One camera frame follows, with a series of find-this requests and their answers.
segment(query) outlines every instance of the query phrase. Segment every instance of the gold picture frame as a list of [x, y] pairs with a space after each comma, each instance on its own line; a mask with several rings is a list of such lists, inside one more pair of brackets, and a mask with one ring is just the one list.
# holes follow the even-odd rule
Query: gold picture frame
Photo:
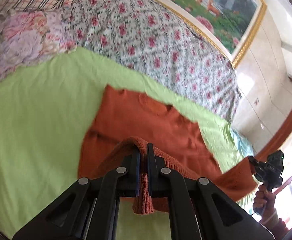
[[218, 49], [224, 56], [226, 56], [230, 60], [233, 68], [235, 69], [237, 68], [238, 64], [240, 63], [241, 59], [244, 57], [247, 49], [249, 48], [251, 42], [253, 41], [267, 9], [267, 5], [265, 4], [264, 0], [258, 0], [260, 5], [254, 12], [254, 15], [243, 36], [240, 38], [238, 45], [235, 47], [234, 51], [230, 53], [221, 43], [221, 41], [218, 40], [216, 36], [214, 36], [214, 34], [212, 34], [204, 25], [196, 20], [195, 17], [193, 17], [186, 10], [178, 6], [172, 0], [155, 1], [172, 11], [186, 24], [192, 27], [197, 33], [204, 36], [216, 49]]

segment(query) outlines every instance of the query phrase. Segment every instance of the red sleeve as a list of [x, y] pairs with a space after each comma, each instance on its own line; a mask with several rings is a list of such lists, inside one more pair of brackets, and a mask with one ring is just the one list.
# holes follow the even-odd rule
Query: red sleeve
[[276, 240], [281, 240], [288, 232], [285, 222], [280, 218], [279, 222], [270, 230]]

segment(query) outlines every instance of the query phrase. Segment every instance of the floral fabric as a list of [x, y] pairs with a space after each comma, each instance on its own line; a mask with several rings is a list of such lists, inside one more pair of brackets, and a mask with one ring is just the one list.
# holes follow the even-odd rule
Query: floral fabric
[[70, 9], [0, 14], [0, 80], [20, 65], [35, 65], [75, 48], [66, 33]]
[[75, 0], [69, 31], [78, 46], [233, 118], [240, 95], [229, 60], [153, 0]]

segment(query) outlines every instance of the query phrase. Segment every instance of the pink floral pillow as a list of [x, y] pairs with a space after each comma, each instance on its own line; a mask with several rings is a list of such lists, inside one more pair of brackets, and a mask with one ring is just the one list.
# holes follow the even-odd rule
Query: pink floral pillow
[[0, 81], [18, 66], [44, 62], [75, 48], [66, 33], [70, 8], [0, 14]]

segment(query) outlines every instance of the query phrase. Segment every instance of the painting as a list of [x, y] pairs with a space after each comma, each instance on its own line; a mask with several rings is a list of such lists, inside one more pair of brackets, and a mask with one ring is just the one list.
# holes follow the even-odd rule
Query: painting
[[263, 0], [170, 0], [187, 11], [222, 44], [232, 62], [247, 49], [262, 20]]

